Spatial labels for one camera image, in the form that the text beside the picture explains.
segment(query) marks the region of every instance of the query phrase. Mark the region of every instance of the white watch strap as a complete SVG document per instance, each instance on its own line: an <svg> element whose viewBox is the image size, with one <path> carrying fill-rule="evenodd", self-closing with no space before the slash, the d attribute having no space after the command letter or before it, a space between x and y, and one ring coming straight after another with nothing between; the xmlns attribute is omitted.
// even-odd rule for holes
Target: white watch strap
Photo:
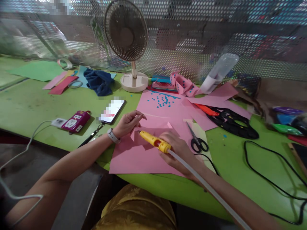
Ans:
<svg viewBox="0 0 307 230"><path fill-rule="evenodd" d="M108 135L109 135L109 138L110 138L114 143L118 144L119 142L121 142L121 140L120 140L120 139L117 139L117 137L114 135L113 129L112 129L112 128L110 128L110 129L108 130Z"/></svg>

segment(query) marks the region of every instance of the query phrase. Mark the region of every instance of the scissors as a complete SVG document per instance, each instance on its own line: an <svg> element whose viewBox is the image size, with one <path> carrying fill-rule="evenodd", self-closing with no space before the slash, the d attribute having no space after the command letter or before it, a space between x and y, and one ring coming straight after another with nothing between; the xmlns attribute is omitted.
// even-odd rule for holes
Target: scissors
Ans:
<svg viewBox="0 0 307 230"><path fill-rule="evenodd" d="M197 152L197 153L200 153L201 150L203 150L204 152L208 152L208 150L209 150L208 144L207 144L203 139L196 137L195 133L193 132L193 130L192 130L191 127L189 126L189 123L188 123L188 122L187 122L187 124L188 124L188 127L189 127L189 129L190 129L190 131L191 131L191 134L192 134L192 136L193 136L193 139L191 140L191 147L192 147L192 149L193 149L195 152Z"/></svg>

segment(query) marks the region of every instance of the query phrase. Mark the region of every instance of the perforated metal sheet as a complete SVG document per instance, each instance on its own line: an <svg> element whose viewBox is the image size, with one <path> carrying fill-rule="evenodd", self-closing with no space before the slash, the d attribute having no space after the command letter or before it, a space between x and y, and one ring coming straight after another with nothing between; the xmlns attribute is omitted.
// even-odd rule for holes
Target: perforated metal sheet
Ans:
<svg viewBox="0 0 307 230"><path fill-rule="evenodd" d="M111 1L4 0L1 52L74 63L113 71L131 71L109 45L97 47L90 20L103 16ZM307 81L307 1L169 0L132 1L148 27L147 49L136 62L147 75L173 70L202 83L223 53L239 55L230 73L246 86L259 77Z"/></svg>

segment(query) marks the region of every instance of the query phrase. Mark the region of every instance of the smartphone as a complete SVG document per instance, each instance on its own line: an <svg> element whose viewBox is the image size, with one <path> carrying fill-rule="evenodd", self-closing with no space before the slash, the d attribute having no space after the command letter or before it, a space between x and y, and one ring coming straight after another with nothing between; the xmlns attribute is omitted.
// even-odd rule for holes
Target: smartphone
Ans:
<svg viewBox="0 0 307 230"><path fill-rule="evenodd" d="M99 117L99 120L106 124L112 124L125 102L126 100L112 100Z"/></svg>

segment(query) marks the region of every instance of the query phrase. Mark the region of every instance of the plastic bottle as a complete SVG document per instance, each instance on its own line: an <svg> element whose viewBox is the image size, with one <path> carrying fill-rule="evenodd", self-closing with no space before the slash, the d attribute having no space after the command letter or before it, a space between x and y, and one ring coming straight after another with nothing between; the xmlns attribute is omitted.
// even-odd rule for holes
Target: plastic bottle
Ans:
<svg viewBox="0 0 307 230"><path fill-rule="evenodd" d="M201 85L201 91L204 94L211 93L215 87L223 81L224 77L235 66L235 64L237 64L238 61L239 56L236 54L223 54Z"/></svg>

